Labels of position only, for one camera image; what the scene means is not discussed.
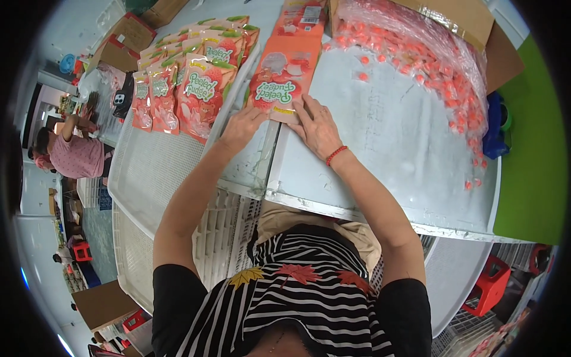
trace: table surface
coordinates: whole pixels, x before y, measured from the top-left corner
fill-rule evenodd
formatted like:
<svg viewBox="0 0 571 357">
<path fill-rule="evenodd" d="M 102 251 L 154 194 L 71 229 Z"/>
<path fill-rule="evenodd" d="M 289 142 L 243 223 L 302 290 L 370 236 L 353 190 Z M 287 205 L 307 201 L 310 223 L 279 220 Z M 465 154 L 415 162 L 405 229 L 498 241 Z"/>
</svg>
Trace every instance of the table surface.
<svg viewBox="0 0 571 357">
<path fill-rule="evenodd" d="M 282 0 L 264 0 L 263 6 L 260 5 L 260 1 L 244 4 L 242 1 L 208 0 L 194 9 L 197 3 L 197 0 L 190 1 L 171 23 L 157 30 L 155 39 L 175 33 L 184 25 L 207 18 L 227 18 L 231 15 L 248 14 L 250 24 L 260 28 L 258 45 L 263 49 L 283 5 Z M 247 75 L 246 83 L 240 84 L 241 89 L 232 105 L 231 113 L 242 108 L 247 84 L 254 74 L 258 61 L 259 59 Z M 267 175 L 270 170 L 279 127 L 277 122 L 263 123 L 247 147 L 239 152 L 223 171 L 218 186 L 250 198 L 262 199 L 266 190 Z"/>
<path fill-rule="evenodd" d="M 503 241 L 491 227 L 497 209 L 498 161 L 474 168 L 464 137 L 448 128 L 436 94 L 388 63 L 357 59 L 352 48 L 322 54 L 309 93 L 329 107 L 344 144 L 379 178 L 419 234 Z M 356 70 L 370 81 L 352 79 Z M 482 186 L 465 190 L 467 179 Z M 280 129 L 265 199 L 364 222 L 339 177 L 288 127 Z"/>
</svg>

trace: striped shirt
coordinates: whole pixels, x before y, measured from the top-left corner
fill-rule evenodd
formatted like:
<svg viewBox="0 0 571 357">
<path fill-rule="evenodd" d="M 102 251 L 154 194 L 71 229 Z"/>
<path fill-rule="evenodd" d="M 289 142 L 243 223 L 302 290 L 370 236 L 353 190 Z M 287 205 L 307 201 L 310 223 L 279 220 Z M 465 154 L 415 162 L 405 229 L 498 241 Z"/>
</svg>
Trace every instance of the striped shirt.
<svg viewBox="0 0 571 357">
<path fill-rule="evenodd" d="M 355 247 L 334 230 L 299 224 L 257 246 L 253 263 L 208 293 L 190 270 L 158 267 L 155 354 L 245 356 L 271 326 L 294 324 L 313 356 L 429 355 L 424 285 L 403 279 L 373 291 Z"/>
</svg>

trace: red plastic stool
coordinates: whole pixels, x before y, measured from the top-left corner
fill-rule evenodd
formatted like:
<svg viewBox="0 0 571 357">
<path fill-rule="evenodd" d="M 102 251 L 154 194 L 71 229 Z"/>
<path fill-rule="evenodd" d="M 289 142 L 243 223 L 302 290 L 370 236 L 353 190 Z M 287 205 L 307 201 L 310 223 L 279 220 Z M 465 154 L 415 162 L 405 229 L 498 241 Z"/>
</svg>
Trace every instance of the red plastic stool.
<svg viewBox="0 0 571 357">
<path fill-rule="evenodd" d="M 93 258 L 89 256 L 87 249 L 89 249 L 89 243 L 87 243 L 86 241 L 74 244 L 73 252 L 75 253 L 75 260 L 77 260 L 78 262 L 93 260 Z"/>
<path fill-rule="evenodd" d="M 495 272 L 493 276 L 490 276 L 494 265 L 500 270 Z M 476 286 L 474 286 L 470 294 L 473 295 L 474 292 L 477 291 L 477 288 L 482 291 L 478 306 L 474 309 L 464 303 L 462 308 L 474 316 L 484 316 L 485 313 L 490 311 L 490 309 L 500 301 L 502 296 L 504 296 L 505 287 L 508 284 L 511 272 L 512 270 L 509 265 L 504 263 L 500 258 L 490 255 L 486 261 L 484 270 L 482 270 L 482 273 L 476 281 Z"/>
<path fill-rule="evenodd" d="M 144 310 L 140 308 L 136 313 L 129 316 L 129 318 L 123 322 L 123 329 L 126 334 L 147 322 L 143 317 L 143 314 Z"/>
</svg>

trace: white plastic basket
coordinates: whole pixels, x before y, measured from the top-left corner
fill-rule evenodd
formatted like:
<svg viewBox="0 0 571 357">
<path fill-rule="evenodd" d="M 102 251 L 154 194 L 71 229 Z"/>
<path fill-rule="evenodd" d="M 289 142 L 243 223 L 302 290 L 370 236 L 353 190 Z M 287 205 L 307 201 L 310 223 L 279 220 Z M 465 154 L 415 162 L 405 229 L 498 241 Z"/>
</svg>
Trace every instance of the white plastic basket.
<svg viewBox="0 0 571 357">
<path fill-rule="evenodd" d="M 252 265 L 246 247 L 258 223 L 261 202 L 218 189 L 192 235 L 200 279 L 210 290 Z M 152 239 L 113 204 L 113 240 L 119 285 L 149 314 L 152 300 Z"/>
<path fill-rule="evenodd" d="M 97 207 L 99 202 L 98 178 L 77 179 L 77 195 L 84 208 Z"/>
<path fill-rule="evenodd" d="M 232 103 L 259 54 L 260 45 L 256 45 L 238 71 L 206 147 L 221 135 Z M 204 145 L 183 133 L 134 129 L 132 119 L 130 110 L 115 148 L 107 189 L 121 210 L 152 239 L 168 201 L 200 161 Z"/>
<path fill-rule="evenodd" d="M 440 335 L 468 298 L 492 243 L 439 237 L 425 260 L 432 337 Z"/>
<path fill-rule="evenodd" d="M 469 300 L 466 304 L 475 308 L 478 299 Z M 477 317 L 461 309 L 446 329 L 432 340 L 432 357 L 467 357 L 500 325 L 492 311 Z"/>
<path fill-rule="evenodd" d="M 496 247 L 492 250 L 495 256 L 503 260 L 511 268 L 529 272 L 529 260 L 535 243 L 497 243 L 497 245 L 498 250 L 495 251 Z"/>
</svg>

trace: green wall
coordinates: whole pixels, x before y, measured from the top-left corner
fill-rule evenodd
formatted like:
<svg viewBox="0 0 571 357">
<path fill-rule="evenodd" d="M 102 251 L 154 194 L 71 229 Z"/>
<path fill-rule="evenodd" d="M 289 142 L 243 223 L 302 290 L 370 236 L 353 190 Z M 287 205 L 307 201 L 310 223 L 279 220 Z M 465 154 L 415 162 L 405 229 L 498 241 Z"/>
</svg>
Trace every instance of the green wall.
<svg viewBox="0 0 571 357">
<path fill-rule="evenodd" d="M 510 238 L 557 244 L 568 187 L 561 111 L 545 62 L 531 36 L 518 52 L 525 70 L 498 90 L 512 113 L 513 123 L 512 149 L 502 158 L 493 231 Z"/>
</svg>

